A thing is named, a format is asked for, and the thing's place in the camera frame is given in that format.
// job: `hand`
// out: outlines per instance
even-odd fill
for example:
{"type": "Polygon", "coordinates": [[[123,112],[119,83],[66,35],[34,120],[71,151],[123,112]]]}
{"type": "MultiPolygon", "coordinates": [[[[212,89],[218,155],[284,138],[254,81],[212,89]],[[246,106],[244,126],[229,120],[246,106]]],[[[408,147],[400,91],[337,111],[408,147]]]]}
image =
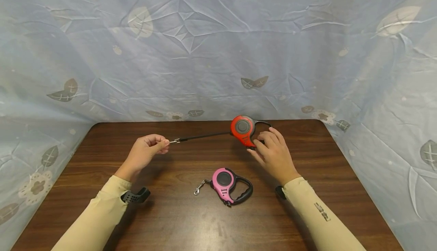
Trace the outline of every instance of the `hand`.
{"type": "Polygon", "coordinates": [[[282,186],[293,179],[301,177],[293,165],[285,139],[278,130],[270,127],[268,132],[261,132],[258,138],[253,140],[253,143],[256,145],[258,152],[250,149],[247,151],[282,186]]]}
{"type": "Polygon", "coordinates": [[[115,176],[129,182],[132,181],[150,163],[155,154],[166,154],[169,147],[170,141],[158,134],[138,138],[115,176]]]}

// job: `leash button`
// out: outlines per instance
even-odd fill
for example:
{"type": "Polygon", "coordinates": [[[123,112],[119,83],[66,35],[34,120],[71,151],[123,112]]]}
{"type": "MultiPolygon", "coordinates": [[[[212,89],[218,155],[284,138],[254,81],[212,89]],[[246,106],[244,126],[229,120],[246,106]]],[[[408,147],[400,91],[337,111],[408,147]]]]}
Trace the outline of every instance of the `leash button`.
{"type": "Polygon", "coordinates": [[[238,133],[241,133],[241,134],[247,133],[249,129],[250,129],[250,125],[248,124],[247,121],[245,121],[243,119],[238,121],[236,124],[236,130],[238,133]]]}
{"type": "Polygon", "coordinates": [[[226,187],[227,185],[230,185],[232,181],[231,175],[229,173],[225,173],[222,171],[217,175],[217,182],[222,185],[223,187],[226,187]]]}

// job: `retractable dog leash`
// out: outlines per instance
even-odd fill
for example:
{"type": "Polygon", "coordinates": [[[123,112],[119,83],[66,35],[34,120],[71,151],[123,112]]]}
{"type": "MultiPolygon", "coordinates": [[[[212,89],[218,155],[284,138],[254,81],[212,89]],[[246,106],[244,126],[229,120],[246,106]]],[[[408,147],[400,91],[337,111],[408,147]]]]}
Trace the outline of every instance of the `retractable dog leash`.
{"type": "Polygon", "coordinates": [[[199,195],[200,188],[203,187],[205,183],[209,183],[210,187],[216,191],[222,202],[229,207],[241,204],[242,202],[246,201],[253,193],[252,183],[249,180],[236,175],[228,168],[219,168],[218,170],[216,170],[212,175],[212,179],[210,181],[203,180],[194,191],[195,196],[199,195]],[[243,182],[248,186],[248,188],[237,199],[234,200],[232,199],[230,194],[234,190],[236,182],[243,182]]]}
{"type": "Polygon", "coordinates": [[[256,145],[253,143],[252,137],[255,134],[255,126],[258,123],[267,124],[269,127],[272,127],[272,125],[270,125],[270,123],[268,122],[257,121],[246,115],[239,115],[232,120],[230,132],[227,131],[221,133],[211,133],[211,134],[205,134],[199,136],[177,138],[171,141],[170,144],[180,143],[180,142],[188,141],[190,139],[204,138],[204,137],[216,136],[221,134],[231,134],[232,136],[235,136],[243,145],[245,145],[246,148],[255,150],[256,145]]]}

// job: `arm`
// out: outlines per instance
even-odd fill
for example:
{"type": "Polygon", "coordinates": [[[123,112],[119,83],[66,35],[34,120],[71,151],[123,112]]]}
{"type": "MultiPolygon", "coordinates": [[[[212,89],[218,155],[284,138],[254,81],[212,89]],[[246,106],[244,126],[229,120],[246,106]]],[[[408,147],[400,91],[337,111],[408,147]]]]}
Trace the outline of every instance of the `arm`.
{"type": "Polygon", "coordinates": [[[319,251],[365,251],[305,179],[299,177],[288,182],[283,191],[307,225],[319,251]]]}
{"type": "Polygon", "coordinates": [[[296,171],[285,139],[279,131],[269,128],[268,132],[260,133],[258,140],[253,142],[258,152],[247,151],[284,186],[285,197],[302,217],[319,251],[365,251],[296,171]]]}
{"type": "Polygon", "coordinates": [[[126,161],[70,226],[52,251],[101,251],[126,211],[120,198],[155,154],[169,150],[169,140],[157,134],[138,138],[126,161]]]}

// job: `finger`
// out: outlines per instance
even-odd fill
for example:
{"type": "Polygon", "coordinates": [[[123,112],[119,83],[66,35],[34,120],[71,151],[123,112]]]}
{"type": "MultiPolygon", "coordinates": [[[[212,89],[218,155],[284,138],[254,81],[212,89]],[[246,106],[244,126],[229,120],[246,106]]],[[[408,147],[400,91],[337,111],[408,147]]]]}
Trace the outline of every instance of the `finger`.
{"type": "Polygon", "coordinates": [[[284,136],[282,136],[282,134],[281,134],[278,130],[276,130],[276,129],[273,128],[273,127],[270,127],[270,128],[269,128],[269,131],[272,132],[274,135],[276,135],[276,137],[278,138],[279,142],[280,142],[282,145],[285,145],[285,146],[287,145],[287,143],[285,143],[284,136]]]}
{"type": "Polygon", "coordinates": [[[263,143],[261,143],[258,139],[255,139],[253,143],[256,145],[256,148],[261,153],[261,155],[265,158],[268,148],[263,143]]]}
{"type": "Polygon", "coordinates": [[[162,150],[158,151],[158,154],[166,154],[168,153],[168,149],[163,148],[162,150]]]}
{"type": "Polygon", "coordinates": [[[163,148],[167,147],[167,145],[169,145],[170,141],[167,139],[164,139],[163,141],[157,143],[156,145],[150,147],[152,150],[152,153],[155,155],[157,154],[160,150],[162,150],[163,148]]]}
{"type": "Polygon", "coordinates": [[[247,151],[248,151],[250,154],[252,154],[253,158],[255,158],[255,160],[257,160],[258,163],[260,163],[262,167],[264,167],[265,162],[264,162],[264,160],[261,158],[261,156],[260,156],[256,151],[251,150],[251,149],[247,149],[247,151]]]}
{"type": "Polygon", "coordinates": [[[149,134],[143,137],[144,141],[149,145],[149,147],[157,144],[158,142],[161,142],[165,140],[166,138],[164,136],[161,136],[159,134],[149,134]]]}
{"type": "Polygon", "coordinates": [[[258,139],[264,140],[268,148],[272,148],[273,145],[279,144],[279,141],[275,142],[274,135],[270,132],[261,132],[258,139]]]}

